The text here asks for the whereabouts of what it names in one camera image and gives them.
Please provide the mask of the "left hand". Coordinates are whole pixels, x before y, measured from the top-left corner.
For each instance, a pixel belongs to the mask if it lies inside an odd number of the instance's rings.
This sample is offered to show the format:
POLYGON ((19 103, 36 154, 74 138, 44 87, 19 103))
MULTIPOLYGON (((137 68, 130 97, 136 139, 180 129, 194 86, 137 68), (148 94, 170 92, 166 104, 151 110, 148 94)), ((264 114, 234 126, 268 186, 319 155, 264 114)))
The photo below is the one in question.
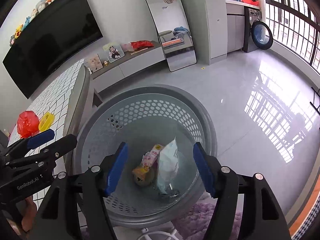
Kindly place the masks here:
POLYGON ((22 219, 22 229, 25 232, 28 232, 33 227, 34 219, 35 219, 36 214, 37 214, 37 206, 34 203, 32 196, 26 198, 25 202, 26 202, 27 206, 26 206, 26 209, 25 209, 25 214, 24 214, 23 219, 22 219))

